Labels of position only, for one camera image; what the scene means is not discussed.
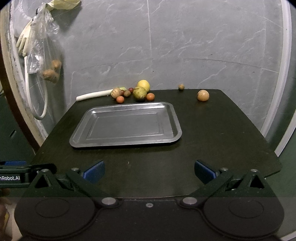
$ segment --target small potato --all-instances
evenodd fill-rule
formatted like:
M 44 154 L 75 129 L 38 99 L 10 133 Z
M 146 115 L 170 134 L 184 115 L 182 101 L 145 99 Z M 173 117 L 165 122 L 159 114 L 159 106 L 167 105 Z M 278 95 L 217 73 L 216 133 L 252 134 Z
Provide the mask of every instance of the small potato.
M 52 69 L 53 69 L 54 71 L 59 70 L 61 67 L 62 67 L 62 62 L 61 62 L 60 60 L 58 60 L 58 59 L 54 59 L 54 60 L 52 61 Z
M 41 78 L 50 82 L 53 82 L 54 84 L 57 83 L 59 80 L 59 74 L 57 74 L 54 70 L 52 69 L 47 69 L 44 70 L 41 73 Z
M 207 101 L 209 97 L 210 97 L 210 94 L 206 90 L 201 90 L 197 93 L 197 99 L 199 101 Z
M 184 86 L 183 84 L 180 84 L 180 85 L 178 86 L 178 89 L 179 89 L 180 91 L 182 91 L 182 90 L 185 89 L 185 86 Z
M 120 88 L 115 88 L 111 91 L 111 96 L 116 99 L 118 96 L 121 95 L 121 89 Z

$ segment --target metal tray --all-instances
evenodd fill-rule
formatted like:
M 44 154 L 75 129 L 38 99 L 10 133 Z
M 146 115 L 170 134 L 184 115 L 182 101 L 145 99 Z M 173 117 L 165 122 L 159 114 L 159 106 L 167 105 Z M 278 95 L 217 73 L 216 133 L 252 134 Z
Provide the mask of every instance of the metal tray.
M 181 135 L 170 103 L 109 105 L 88 110 L 72 134 L 70 144 L 82 148 L 170 143 Z

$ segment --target yellow glove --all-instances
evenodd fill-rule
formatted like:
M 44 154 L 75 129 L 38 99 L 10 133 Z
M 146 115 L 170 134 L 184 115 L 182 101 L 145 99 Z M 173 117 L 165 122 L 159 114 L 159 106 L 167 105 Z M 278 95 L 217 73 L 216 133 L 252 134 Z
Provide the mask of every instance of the yellow glove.
M 80 0 L 52 0 L 46 7 L 49 11 L 53 9 L 66 9 L 70 10 L 76 7 L 80 3 Z

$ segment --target white hose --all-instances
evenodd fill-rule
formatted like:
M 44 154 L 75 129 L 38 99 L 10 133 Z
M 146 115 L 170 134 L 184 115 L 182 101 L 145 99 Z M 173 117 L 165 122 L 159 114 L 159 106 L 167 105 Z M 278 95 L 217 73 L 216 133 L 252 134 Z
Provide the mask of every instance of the white hose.
M 34 109 L 34 106 L 32 105 L 32 100 L 31 100 L 31 95 L 30 95 L 30 86 L 29 86 L 29 74 L 28 74 L 28 69 L 27 69 L 27 56 L 25 57 L 25 89 L 26 89 L 26 95 L 27 95 L 27 100 L 29 104 L 29 108 L 34 116 L 35 119 L 37 120 L 42 120 L 44 116 L 46 115 L 47 112 L 47 106 L 48 106 L 48 94 L 47 94 L 47 87 L 46 87 L 46 81 L 43 81 L 44 84 L 44 109 L 42 112 L 42 115 L 38 115 Z
M 80 95 L 76 97 L 76 101 L 81 101 L 81 100 L 86 100 L 86 99 L 90 99 L 90 98 L 94 98 L 94 97 L 101 97 L 101 96 L 106 96 L 106 95 L 110 95 L 111 90 L 106 90 L 106 91 L 99 91 L 99 92 L 93 92 L 93 93 L 88 93 L 85 95 Z

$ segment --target marble wall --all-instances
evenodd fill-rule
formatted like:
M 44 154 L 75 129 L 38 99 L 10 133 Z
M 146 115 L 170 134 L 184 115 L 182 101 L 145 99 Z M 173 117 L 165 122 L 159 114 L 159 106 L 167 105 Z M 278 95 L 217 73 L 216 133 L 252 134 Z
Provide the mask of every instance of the marble wall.
M 42 2 L 27 1 L 32 13 Z M 76 96 L 141 79 L 152 90 L 221 89 L 261 128 L 281 61 L 280 0 L 82 0 L 52 15 L 63 70 L 49 87 L 48 132 Z

